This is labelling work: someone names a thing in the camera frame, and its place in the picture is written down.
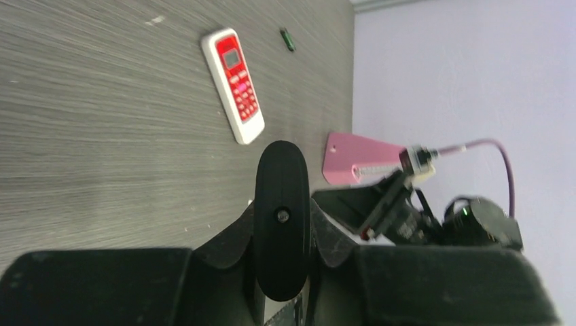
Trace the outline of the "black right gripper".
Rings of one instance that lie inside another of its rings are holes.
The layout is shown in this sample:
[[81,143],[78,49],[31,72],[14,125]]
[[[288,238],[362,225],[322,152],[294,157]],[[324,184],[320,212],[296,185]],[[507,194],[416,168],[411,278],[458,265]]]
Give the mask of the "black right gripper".
[[396,170],[379,182],[348,189],[318,190],[319,208],[364,240],[384,236],[395,245],[440,245],[442,226],[412,177]]

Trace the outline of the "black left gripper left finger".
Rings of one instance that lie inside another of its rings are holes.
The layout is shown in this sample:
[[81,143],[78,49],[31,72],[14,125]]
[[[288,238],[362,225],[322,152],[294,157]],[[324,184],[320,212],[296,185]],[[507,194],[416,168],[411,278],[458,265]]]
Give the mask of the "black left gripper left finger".
[[253,207],[198,249],[33,251],[1,277],[2,325],[255,325]]

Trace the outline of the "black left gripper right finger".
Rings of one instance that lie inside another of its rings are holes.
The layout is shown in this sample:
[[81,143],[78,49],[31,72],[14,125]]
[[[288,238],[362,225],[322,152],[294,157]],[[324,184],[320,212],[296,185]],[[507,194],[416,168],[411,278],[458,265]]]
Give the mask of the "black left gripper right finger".
[[357,244],[312,203],[309,325],[560,325],[537,271],[507,249]]

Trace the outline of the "white remote control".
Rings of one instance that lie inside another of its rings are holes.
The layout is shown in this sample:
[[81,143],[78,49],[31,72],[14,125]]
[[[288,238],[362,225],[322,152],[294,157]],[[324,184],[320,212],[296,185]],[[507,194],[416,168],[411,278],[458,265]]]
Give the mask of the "white remote control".
[[202,38],[202,51],[236,142],[249,145],[263,132],[265,121],[234,29]]

